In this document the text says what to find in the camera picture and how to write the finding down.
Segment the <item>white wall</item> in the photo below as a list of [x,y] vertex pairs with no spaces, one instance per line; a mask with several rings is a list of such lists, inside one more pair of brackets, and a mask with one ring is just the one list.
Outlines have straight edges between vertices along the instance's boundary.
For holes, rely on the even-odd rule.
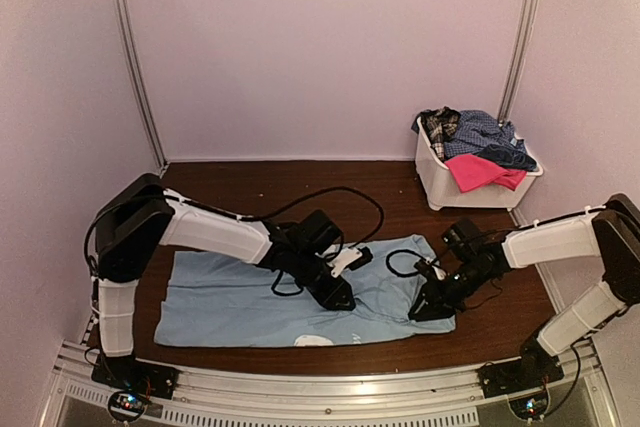
[[[540,0],[513,120],[546,175],[528,194],[528,219],[625,192],[640,203],[640,4]],[[599,261],[553,267],[565,301],[603,272]],[[640,405],[640,308],[596,336],[623,425]]]
[[170,159],[397,159],[422,109],[497,112],[521,1],[129,4]]
[[84,231],[153,160],[112,0],[0,0],[1,425],[33,425],[89,315]]

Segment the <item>plastic laundry basket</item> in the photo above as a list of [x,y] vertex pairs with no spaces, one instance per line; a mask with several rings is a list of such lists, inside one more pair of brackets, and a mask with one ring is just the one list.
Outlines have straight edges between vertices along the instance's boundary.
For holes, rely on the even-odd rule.
[[416,170],[427,193],[429,207],[440,210],[442,207],[476,207],[513,209],[533,185],[533,181],[543,173],[538,162],[535,172],[527,172],[524,180],[512,191],[502,185],[489,184],[465,194],[460,192],[449,168],[444,165],[431,148],[429,137],[418,119],[418,146],[416,149]]

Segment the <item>wooden floor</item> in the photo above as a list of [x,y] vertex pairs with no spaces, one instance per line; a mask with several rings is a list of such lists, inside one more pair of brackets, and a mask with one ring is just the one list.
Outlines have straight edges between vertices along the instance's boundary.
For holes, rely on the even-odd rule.
[[[346,185],[377,199],[386,221],[375,239],[422,234],[436,252],[444,249],[442,232],[462,216],[481,229],[513,226],[505,210],[429,209],[412,162],[245,162],[172,164],[164,183],[185,196],[233,212],[265,214],[314,190]],[[344,193],[332,193],[298,206],[279,221],[300,220],[314,208],[324,209],[355,241],[368,232],[377,212],[366,202]],[[504,293],[478,310],[457,318],[453,333],[421,335],[369,345],[286,349],[172,348],[153,342],[160,320],[160,303],[177,249],[160,247],[143,278],[136,297],[134,337],[140,358],[192,367],[261,374],[365,374],[407,372],[518,355],[522,341],[546,319],[553,308],[535,268],[505,276]],[[443,265],[457,267],[453,256]],[[469,304],[493,294],[480,289]]]

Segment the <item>clothing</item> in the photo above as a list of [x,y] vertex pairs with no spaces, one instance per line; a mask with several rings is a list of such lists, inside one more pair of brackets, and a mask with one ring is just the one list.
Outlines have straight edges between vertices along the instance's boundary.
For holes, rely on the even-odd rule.
[[422,111],[418,117],[416,117],[411,127],[415,132],[418,132],[418,119],[420,119],[427,137],[429,137],[431,148],[435,151],[438,158],[444,162],[444,143],[452,140],[452,136],[458,128],[460,112],[450,109],[449,107]]
[[475,155],[490,160],[505,169],[519,169],[527,172],[535,172],[538,169],[537,162],[526,153],[501,145],[487,145]]
[[515,138],[515,128],[511,122],[500,128],[498,121],[482,110],[463,110],[455,134],[444,144],[445,157],[452,159],[457,155],[475,154],[488,145],[527,153],[524,140]]
[[[386,254],[395,249],[434,258],[423,237],[367,245],[373,260],[355,272],[343,273],[356,298],[351,312],[324,310],[306,290],[295,297],[276,297],[269,290],[276,274],[267,269],[211,252],[177,252],[155,342],[181,347],[288,347],[316,342],[319,337],[326,344],[344,345],[455,328],[454,317],[410,321],[409,309],[425,279],[401,279],[386,268]],[[397,255],[394,266],[410,272],[415,260]],[[297,287],[285,275],[279,289],[288,292]]]
[[490,160],[473,154],[462,154],[447,160],[445,165],[451,171],[460,192],[470,192],[494,183],[516,190],[527,175],[524,170],[507,170]]

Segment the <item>white robot arm segment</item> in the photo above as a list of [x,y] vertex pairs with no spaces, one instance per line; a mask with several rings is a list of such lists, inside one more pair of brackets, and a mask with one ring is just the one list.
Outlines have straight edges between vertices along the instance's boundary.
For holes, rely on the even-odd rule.
[[[165,194],[173,197],[176,192],[167,189]],[[167,204],[175,214],[160,245],[218,252],[249,264],[258,264],[273,245],[263,222],[240,222],[175,200]]]
[[600,257],[591,221],[597,212],[513,232],[502,243],[512,269],[571,257]]
[[627,308],[611,292],[609,284],[601,280],[547,322],[536,340],[547,354],[555,357]]

